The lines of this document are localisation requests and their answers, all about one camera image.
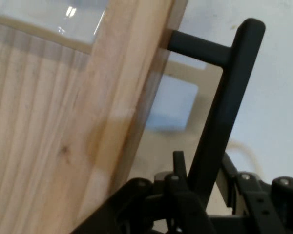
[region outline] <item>black lever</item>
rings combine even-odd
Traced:
[[[199,195],[205,208],[264,33],[263,22],[247,19],[238,28],[231,48],[178,31],[172,33],[169,50],[223,68],[188,175],[190,189]]]

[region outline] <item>light wood plank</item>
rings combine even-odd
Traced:
[[[111,0],[90,55],[0,25],[0,234],[67,234],[127,178],[186,0]]]

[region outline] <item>black metal bar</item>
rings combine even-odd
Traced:
[[[189,187],[199,195],[204,207],[216,181],[264,32],[263,22],[255,19],[244,21],[232,44],[230,59],[224,66],[188,175]]]
[[[227,207],[235,204],[234,183],[238,171],[227,153],[225,153],[220,169],[217,174],[216,183]]]
[[[168,50],[220,67],[230,58],[229,47],[178,31],[172,32]]]
[[[174,174],[182,176],[184,179],[187,179],[187,170],[186,163],[183,151],[174,151],[173,152],[173,162],[174,162]]]

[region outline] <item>wood grain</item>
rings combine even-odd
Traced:
[[[0,25],[0,234],[67,234],[126,180],[185,5],[111,0],[90,55]]]

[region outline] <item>wooden board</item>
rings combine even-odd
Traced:
[[[186,0],[111,0],[90,55],[0,25],[0,234],[67,234],[128,176]]]

